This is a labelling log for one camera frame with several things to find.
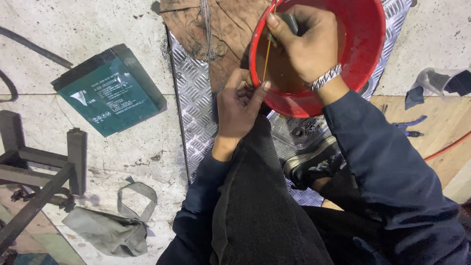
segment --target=dark sleeve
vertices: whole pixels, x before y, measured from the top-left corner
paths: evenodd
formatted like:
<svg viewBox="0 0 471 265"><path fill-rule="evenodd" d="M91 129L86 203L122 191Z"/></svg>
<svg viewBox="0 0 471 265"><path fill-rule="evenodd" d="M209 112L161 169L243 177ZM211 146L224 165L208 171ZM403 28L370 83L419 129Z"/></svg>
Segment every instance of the dark sleeve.
<svg viewBox="0 0 471 265"><path fill-rule="evenodd" d="M173 220L176 236L162 253L157 265L209 264L212 253L212 214L231 162L217 161L208 152L196 170L195 181L189 185L182 209Z"/></svg>
<svg viewBox="0 0 471 265"><path fill-rule="evenodd" d="M437 174L404 133L354 91L323 112L356 177L362 210L384 224L386 256L397 264L464 264L458 205L443 196Z"/></svg>

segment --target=person's right hand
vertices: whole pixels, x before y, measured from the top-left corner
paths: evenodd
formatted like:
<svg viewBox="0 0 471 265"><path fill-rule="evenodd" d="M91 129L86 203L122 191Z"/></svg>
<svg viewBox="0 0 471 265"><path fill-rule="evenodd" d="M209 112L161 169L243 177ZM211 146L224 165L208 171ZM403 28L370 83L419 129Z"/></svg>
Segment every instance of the person's right hand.
<svg viewBox="0 0 471 265"><path fill-rule="evenodd" d="M291 13L299 24L309 29L302 37L294 35L277 15L266 17L274 38L282 44L292 66L306 83L312 83L338 63L337 21L332 12L295 5Z"/></svg>

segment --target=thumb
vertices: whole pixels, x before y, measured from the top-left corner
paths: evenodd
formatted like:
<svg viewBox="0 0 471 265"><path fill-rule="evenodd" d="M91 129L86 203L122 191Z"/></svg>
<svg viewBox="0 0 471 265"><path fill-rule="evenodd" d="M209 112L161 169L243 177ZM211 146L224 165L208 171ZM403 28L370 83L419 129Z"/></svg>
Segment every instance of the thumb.
<svg viewBox="0 0 471 265"><path fill-rule="evenodd" d="M270 33L277 41L281 42L285 49L287 49L289 45L297 38L297 36L291 32L288 24L286 24L286 22L283 21L279 16L269 13L266 17L266 20Z"/></svg>
<svg viewBox="0 0 471 265"><path fill-rule="evenodd" d="M268 94L268 91L270 90L271 87L271 82L270 81L265 81L263 82L262 85L260 85L255 92L252 95L252 98L249 101L249 104L247 104L247 110L251 113L258 113L260 110L260 106L263 103L263 100Z"/></svg>

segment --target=chain bracelet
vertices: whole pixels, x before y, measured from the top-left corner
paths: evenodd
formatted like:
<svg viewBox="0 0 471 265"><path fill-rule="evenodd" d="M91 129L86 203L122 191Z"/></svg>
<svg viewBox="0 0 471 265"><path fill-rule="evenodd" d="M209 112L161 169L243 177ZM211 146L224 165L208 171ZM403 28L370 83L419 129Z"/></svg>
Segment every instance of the chain bracelet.
<svg viewBox="0 0 471 265"><path fill-rule="evenodd" d="M311 85L311 91L317 91L319 88L323 87L327 82L332 80L334 77L340 75L342 72L342 64L337 64L332 67L327 73L323 74L317 80L315 80Z"/></svg>

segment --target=sealed lead-acid battery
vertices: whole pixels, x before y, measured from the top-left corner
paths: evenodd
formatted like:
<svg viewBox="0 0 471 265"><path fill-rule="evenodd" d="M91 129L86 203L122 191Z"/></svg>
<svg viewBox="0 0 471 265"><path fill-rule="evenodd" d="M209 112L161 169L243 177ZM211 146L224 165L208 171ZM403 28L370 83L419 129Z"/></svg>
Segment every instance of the sealed lead-acid battery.
<svg viewBox="0 0 471 265"><path fill-rule="evenodd" d="M93 56L51 84L104 137L156 115L166 103L125 44Z"/></svg>

